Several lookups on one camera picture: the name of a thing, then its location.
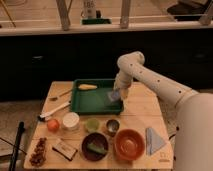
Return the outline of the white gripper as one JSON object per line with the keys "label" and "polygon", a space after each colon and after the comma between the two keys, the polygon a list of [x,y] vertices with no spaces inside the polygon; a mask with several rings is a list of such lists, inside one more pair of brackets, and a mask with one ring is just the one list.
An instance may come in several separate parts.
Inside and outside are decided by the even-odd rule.
{"label": "white gripper", "polygon": [[131,86],[130,83],[127,83],[127,84],[115,83],[114,89],[118,90],[120,94],[120,98],[122,100],[125,100],[128,97],[130,86]]}

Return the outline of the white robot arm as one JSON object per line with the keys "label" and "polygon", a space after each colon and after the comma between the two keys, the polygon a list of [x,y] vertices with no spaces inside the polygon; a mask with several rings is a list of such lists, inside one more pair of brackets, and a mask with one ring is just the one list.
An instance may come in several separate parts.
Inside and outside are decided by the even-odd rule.
{"label": "white robot arm", "polygon": [[140,51],[117,60],[114,87],[124,98],[137,79],[177,110],[178,131],[174,147],[174,171],[213,171],[213,94],[198,91],[144,66]]}

